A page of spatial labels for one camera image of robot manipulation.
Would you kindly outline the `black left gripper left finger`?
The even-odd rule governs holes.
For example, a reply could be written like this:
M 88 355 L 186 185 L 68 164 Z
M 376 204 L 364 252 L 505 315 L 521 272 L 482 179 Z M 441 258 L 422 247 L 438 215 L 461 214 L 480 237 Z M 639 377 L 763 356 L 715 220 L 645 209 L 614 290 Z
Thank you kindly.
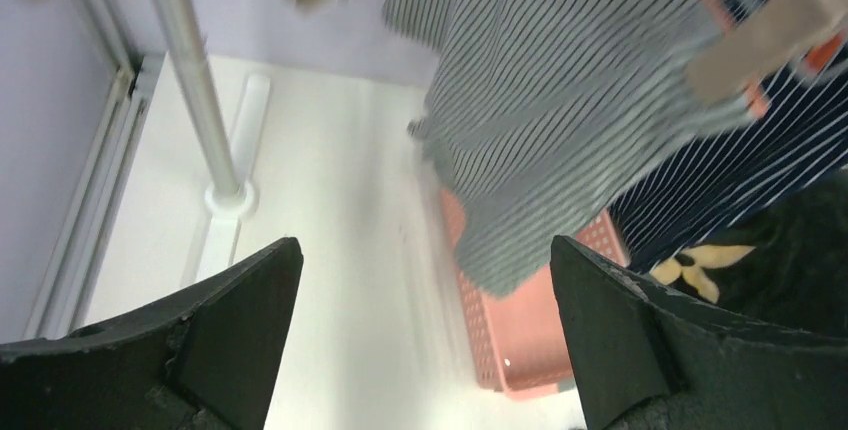
M 1 348 L 5 429 L 260 429 L 304 258 L 291 237 L 59 339 Z

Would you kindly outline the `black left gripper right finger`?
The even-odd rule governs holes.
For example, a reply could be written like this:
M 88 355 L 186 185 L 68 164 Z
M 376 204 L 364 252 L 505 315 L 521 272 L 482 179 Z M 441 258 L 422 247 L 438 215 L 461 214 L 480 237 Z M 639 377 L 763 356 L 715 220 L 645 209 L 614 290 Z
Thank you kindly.
M 847 343 L 739 315 L 569 237 L 550 271 L 590 429 L 843 429 Z

